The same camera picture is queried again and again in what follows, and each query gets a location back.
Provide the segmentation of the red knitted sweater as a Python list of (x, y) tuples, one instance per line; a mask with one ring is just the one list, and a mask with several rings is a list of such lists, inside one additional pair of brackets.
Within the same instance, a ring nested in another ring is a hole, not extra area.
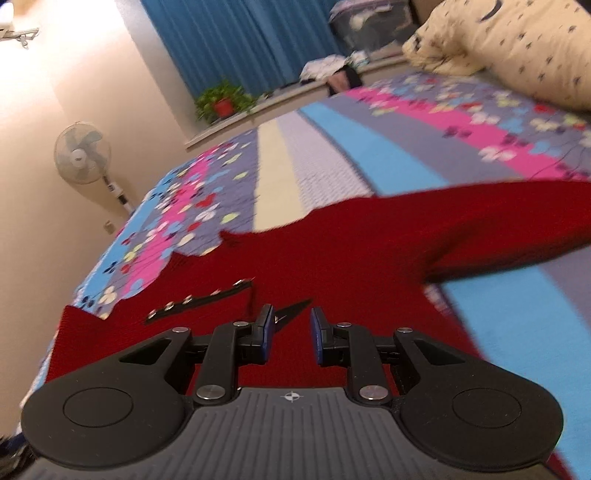
[(355, 198), (173, 254), (106, 319), (69, 307), (23, 427), (53, 479), (547, 478), (543, 387), (425, 294), (590, 242), (590, 185)]

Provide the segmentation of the pile of clothes on sill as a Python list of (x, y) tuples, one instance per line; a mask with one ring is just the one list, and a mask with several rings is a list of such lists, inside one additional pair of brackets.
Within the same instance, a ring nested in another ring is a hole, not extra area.
[(300, 74), (301, 84), (321, 82), (327, 86), (329, 96), (335, 96), (363, 86), (358, 69), (369, 63), (367, 54), (355, 51), (348, 57), (329, 55), (308, 61)]

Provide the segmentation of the white standing fan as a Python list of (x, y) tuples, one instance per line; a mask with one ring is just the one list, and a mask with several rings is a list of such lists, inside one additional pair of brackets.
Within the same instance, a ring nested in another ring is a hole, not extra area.
[(127, 215), (134, 214), (124, 190), (110, 176), (110, 144), (93, 124), (77, 121), (66, 127), (55, 141), (53, 159), (63, 180), (76, 185), (101, 181)]

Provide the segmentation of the green potted plant red pot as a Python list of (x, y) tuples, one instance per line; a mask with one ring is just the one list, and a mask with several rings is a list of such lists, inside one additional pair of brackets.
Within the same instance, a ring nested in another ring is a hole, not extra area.
[(228, 79), (222, 79), (194, 98), (195, 116), (209, 125), (240, 112), (252, 110), (254, 105), (256, 98), (247, 93), (242, 86), (231, 83)]

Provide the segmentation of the blue window curtain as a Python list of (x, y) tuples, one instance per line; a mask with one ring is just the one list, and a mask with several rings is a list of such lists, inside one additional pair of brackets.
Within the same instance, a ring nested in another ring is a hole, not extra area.
[(341, 54), (332, 1), (143, 1), (193, 97), (222, 80), (252, 95), (294, 83), (311, 60)]

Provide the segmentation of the clear plastic storage box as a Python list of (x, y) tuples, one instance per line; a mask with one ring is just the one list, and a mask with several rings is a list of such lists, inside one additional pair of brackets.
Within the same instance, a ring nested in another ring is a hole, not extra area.
[(329, 28), (349, 51), (401, 47), (417, 30), (409, 1), (338, 1)]

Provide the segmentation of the cream patterned pillow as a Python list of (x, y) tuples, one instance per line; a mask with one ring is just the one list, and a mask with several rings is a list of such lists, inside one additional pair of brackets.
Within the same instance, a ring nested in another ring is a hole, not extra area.
[(509, 88), (590, 109), (590, 5), (585, 1), (444, 1), (402, 47), (428, 72), (488, 70)]

